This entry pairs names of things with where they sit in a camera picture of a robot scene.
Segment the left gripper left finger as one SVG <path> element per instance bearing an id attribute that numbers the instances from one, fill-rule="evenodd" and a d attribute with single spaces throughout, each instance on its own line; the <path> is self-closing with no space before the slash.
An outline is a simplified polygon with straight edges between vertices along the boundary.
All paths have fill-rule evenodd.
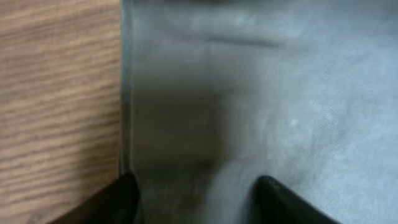
<path id="1" fill-rule="evenodd" d="M 52 224 L 134 224 L 138 211 L 138 184 L 134 174 L 128 173 Z"/>

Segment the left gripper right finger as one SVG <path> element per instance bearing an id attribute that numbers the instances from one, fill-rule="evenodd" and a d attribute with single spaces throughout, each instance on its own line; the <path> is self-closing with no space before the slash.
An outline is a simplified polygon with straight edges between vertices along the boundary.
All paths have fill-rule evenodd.
<path id="1" fill-rule="evenodd" d="M 264 223 L 337 224 L 269 175 L 256 180 L 254 198 Z"/>

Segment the grey shorts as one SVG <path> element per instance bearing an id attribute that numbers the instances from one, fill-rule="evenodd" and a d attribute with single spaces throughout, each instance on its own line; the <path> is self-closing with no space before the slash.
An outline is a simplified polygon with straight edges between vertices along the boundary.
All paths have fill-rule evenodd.
<path id="1" fill-rule="evenodd" d="M 262 175 L 397 222 L 396 1 L 122 1 L 121 30 L 146 223 L 259 223 Z"/>

